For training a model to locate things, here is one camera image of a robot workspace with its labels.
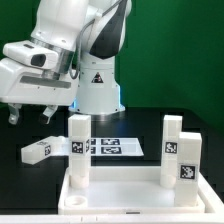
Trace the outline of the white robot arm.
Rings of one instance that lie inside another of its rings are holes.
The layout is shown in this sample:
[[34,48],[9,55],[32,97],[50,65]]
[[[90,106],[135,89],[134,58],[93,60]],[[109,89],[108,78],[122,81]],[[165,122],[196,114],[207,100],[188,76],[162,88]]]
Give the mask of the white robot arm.
[[44,105],[44,124],[60,106],[99,118],[123,112],[115,56],[131,8],[131,0],[40,0],[30,38],[3,47],[0,102],[9,122],[24,105]]

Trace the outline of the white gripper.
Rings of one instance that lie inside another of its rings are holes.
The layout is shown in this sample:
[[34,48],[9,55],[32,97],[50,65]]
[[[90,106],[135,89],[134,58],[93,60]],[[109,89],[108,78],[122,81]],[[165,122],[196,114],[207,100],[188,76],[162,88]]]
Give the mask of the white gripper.
[[72,104],[77,87],[78,79],[72,79],[69,74],[61,75],[58,80],[43,78],[40,69],[9,58],[0,61],[0,102],[10,103],[8,121],[12,125],[18,123],[21,104],[48,105],[39,122],[49,124],[58,106]]

